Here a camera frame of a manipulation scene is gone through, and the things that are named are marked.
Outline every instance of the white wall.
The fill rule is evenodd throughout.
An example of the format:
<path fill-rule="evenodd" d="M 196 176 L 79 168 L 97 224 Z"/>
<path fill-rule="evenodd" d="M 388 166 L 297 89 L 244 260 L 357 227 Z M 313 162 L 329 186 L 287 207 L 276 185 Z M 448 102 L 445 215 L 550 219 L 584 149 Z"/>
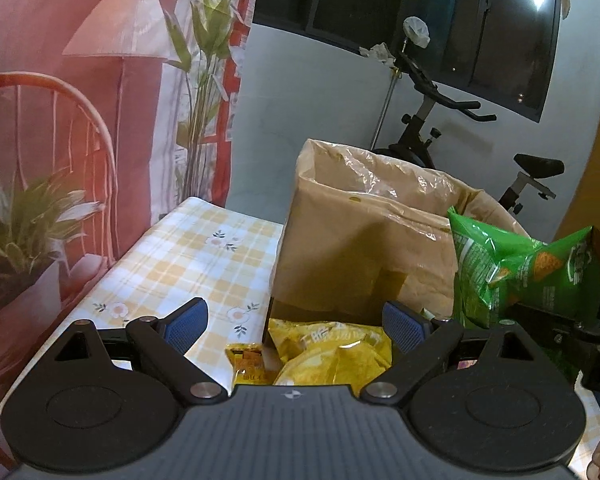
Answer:
<path fill-rule="evenodd" d="M 284 222 L 296 156 L 308 137 L 367 148 L 390 72 L 335 47 L 255 25 L 249 36 L 238 111 L 232 127 L 232 183 L 227 207 Z M 472 98 L 440 86 L 456 100 Z M 436 167 L 498 199 L 519 168 L 515 153 L 560 158 L 565 173 L 544 181 L 556 200 L 525 189 L 518 215 L 529 234 L 550 240 L 586 166 L 600 118 L 600 0 L 571 0 L 560 22 L 553 77 L 540 123 L 483 102 L 495 123 L 476 123 L 435 106 L 423 128 L 442 132 L 429 149 Z M 402 133 L 400 117 L 422 96 L 398 81 L 378 146 Z"/>

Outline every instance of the snack bag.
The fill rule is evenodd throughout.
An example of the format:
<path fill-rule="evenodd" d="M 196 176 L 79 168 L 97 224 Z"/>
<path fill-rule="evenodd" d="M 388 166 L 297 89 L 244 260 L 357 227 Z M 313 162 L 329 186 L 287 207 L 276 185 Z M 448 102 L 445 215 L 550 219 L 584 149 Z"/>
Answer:
<path fill-rule="evenodd" d="M 285 364 L 274 384 L 350 384 L 357 396 L 391 366 L 391 340 L 380 327 L 272 318 L 269 334 Z"/>
<path fill-rule="evenodd" d="M 229 362 L 234 366 L 236 384 L 270 384 L 267 379 L 262 345 L 259 343 L 232 343 L 224 348 Z"/>
<path fill-rule="evenodd" d="M 514 303 L 593 322 L 600 306 L 600 231 L 545 244 L 449 210 L 458 258 L 454 317 L 488 328 Z"/>

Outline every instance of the tablecloth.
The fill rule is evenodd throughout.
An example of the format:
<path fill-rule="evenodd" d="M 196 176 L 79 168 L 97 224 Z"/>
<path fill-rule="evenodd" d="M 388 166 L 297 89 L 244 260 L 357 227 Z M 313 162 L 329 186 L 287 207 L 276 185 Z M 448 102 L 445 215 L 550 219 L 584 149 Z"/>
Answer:
<path fill-rule="evenodd" d="M 208 329 L 186 353 L 229 391 L 229 342 L 260 341 L 269 306 L 269 280 L 282 226 L 189 198 L 149 229 L 61 323 L 15 384 L 76 319 L 118 328 L 139 316 L 164 317 L 191 298 L 204 298 Z M 600 439 L 600 409 L 576 383 L 587 429 L 570 467 L 582 479 Z"/>

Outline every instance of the black bike saddle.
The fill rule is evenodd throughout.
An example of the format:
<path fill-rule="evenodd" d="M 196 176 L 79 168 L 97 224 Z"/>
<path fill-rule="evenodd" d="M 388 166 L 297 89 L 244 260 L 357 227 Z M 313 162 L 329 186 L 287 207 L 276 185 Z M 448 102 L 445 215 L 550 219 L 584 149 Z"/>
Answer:
<path fill-rule="evenodd" d="M 564 173 L 564 162 L 556 158 L 517 153 L 513 160 L 525 170 L 531 178 L 549 178 Z"/>

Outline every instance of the lampshade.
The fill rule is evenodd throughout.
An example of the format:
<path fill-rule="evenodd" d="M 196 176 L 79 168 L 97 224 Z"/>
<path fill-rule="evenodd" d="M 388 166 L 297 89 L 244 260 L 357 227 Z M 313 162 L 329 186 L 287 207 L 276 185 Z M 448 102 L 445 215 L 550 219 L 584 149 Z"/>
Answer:
<path fill-rule="evenodd" d="M 101 0 L 62 54 L 178 59 L 160 0 Z"/>

